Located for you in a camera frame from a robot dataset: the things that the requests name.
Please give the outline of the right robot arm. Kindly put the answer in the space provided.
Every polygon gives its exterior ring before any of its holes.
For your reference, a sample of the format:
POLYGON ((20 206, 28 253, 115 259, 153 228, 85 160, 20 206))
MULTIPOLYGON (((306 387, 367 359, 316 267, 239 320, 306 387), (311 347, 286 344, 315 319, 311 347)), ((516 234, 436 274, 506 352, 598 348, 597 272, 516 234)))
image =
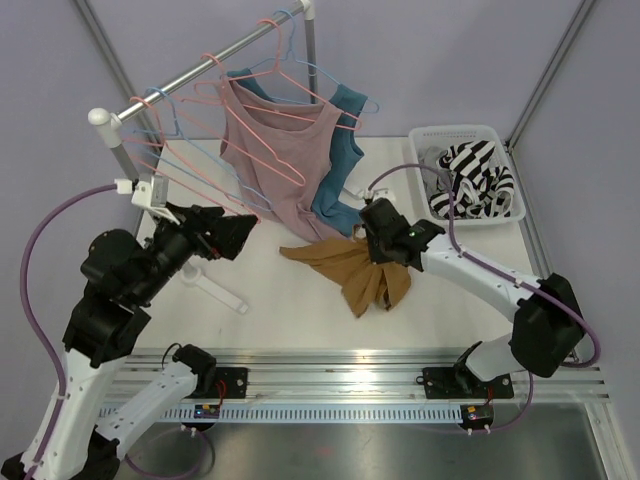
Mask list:
POLYGON ((452 366, 424 368, 417 382, 428 399, 511 399, 512 374, 550 378, 584 338, 580 308, 566 278, 505 271, 455 246, 444 228, 427 220, 409 223, 387 199, 367 201, 360 217, 373 261, 441 277, 512 324, 511 333, 473 344, 452 366))

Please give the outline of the black white striped tank top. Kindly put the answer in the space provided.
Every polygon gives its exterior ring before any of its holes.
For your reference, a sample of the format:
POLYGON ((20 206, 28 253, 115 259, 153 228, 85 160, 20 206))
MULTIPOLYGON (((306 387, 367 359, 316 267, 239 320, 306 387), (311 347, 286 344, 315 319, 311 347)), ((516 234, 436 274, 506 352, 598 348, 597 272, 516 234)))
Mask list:
POLYGON ((491 165, 496 143, 476 140, 451 145, 442 163, 452 173, 452 186, 428 198, 430 209, 457 220, 510 217, 515 181, 505 165, 491 165))

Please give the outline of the mauve pink tank top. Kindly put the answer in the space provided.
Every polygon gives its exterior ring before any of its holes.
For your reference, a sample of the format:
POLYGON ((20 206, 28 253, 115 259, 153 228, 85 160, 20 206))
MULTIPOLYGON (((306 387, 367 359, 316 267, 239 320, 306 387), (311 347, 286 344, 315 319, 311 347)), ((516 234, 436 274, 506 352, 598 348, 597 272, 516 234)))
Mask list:
MULTIPOLYGON (((277 104, 228 78, 216 90, 226 116, 220 156, 246 185, 271 201, 272 211, 264 217, 309 242, 339 238, 311 204, 331 167, 331 139, 341 111, 330 103, 277 104)), ((254 193, 243 195, 263 203, 254 193)))

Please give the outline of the grey tank top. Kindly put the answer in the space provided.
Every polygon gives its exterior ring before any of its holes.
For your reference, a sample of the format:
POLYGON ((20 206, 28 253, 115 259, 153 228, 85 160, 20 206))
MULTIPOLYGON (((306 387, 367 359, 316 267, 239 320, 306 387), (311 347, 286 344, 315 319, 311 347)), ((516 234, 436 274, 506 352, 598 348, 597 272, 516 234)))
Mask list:
POLYGON ((427 197, 446 192, 452 186, 452 173, 442 163, 447 155, 448 151, 438 146, 420 149, 417 153, 418 162, 427 166, 420 170, 427 197))

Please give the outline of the mustard tank top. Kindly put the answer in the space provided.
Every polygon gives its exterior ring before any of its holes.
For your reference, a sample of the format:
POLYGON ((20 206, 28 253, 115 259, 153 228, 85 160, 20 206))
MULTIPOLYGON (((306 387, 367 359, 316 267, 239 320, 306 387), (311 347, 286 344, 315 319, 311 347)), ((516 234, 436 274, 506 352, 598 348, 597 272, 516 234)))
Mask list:
POLYGON ((307 246, 282 246, 279 253, 339 285, 356 318, 372 305, 386 311, 395 308, 412 286, 407 267, 373 262, 365 238, 329 238, 307 246))

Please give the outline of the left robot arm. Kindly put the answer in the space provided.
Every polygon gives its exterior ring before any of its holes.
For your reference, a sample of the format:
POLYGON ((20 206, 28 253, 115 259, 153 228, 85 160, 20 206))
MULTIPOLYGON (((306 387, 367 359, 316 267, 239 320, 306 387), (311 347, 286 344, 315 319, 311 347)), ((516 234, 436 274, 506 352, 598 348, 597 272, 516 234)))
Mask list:
POLYGON ((194 256, 233 260, 258 222, 220 207, 179 207, 140 244, 114 229, 91 243, 87 280, 63 336, 63 377, 29 448, 7 460, 7 479, 111 479, 136 441, 172 406, 214 387, 216 360, 187 344, 161 374, 107 418, 99 411, 149 323, 153 298, 194 256))

